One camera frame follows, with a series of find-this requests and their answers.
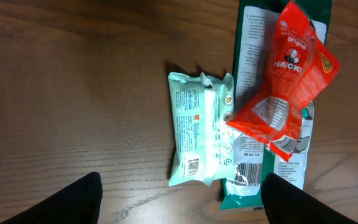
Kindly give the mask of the red Hacks candy bag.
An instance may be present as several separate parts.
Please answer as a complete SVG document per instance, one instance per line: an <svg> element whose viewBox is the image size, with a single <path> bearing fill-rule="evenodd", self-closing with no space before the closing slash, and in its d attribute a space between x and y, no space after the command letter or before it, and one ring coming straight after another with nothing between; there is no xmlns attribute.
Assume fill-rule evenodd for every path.
<svg viewBox="0 0 358 224"><path fill-rule="evenodd" d="M260 89L228 125L289 161L300 135L302 109L339 69L307 13L290 1L278 18Z"/></svg>

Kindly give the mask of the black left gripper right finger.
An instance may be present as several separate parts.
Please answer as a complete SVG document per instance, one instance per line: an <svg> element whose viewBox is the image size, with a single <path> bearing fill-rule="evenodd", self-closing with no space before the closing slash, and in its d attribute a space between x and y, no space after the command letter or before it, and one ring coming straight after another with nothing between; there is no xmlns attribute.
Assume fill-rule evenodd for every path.
<svg viewBox="0 0 358 224"><path fill-rule="evenodd" d="M263 181L261 199L270 223L355 223L274 173Z"/></svg>

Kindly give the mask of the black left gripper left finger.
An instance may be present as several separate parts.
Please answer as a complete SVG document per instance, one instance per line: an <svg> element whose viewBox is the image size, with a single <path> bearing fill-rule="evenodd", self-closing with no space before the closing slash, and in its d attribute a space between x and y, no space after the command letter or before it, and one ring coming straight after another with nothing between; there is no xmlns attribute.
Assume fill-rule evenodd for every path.
<svg viewBox="0 0 358 224"><path fill-rule="evenodd" d="M90 172L1 224L97 224L102 198L101 176Z"/></svg>

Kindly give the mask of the white green small packet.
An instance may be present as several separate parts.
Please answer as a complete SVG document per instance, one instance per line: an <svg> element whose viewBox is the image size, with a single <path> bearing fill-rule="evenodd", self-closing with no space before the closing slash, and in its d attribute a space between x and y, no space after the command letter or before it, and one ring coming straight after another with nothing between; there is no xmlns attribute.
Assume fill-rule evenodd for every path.
<svg viewBox="0 0 358 224"><path fill-rule="evenodd" d="M233 76L172 72L168 84L176 145L169 185L191 180L211 185L232 177L234 137L227 122L234 116Z"/></svg>

